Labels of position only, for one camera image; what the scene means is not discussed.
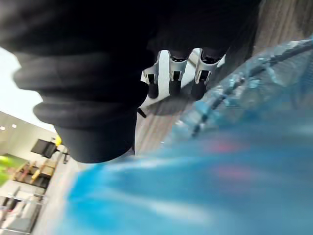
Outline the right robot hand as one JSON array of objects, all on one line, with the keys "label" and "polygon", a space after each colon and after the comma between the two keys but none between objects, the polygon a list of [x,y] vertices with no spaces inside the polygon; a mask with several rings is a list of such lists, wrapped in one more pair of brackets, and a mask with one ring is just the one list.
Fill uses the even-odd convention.
[{"label": "right robot hand", "polygon": [[102,163],[132,151],[142,72],[161,50],[225,54],[258,0],[3,0],[0,46],[20,69],[14,82],[37,92],[35,116],[52,124],[71,157]]}]

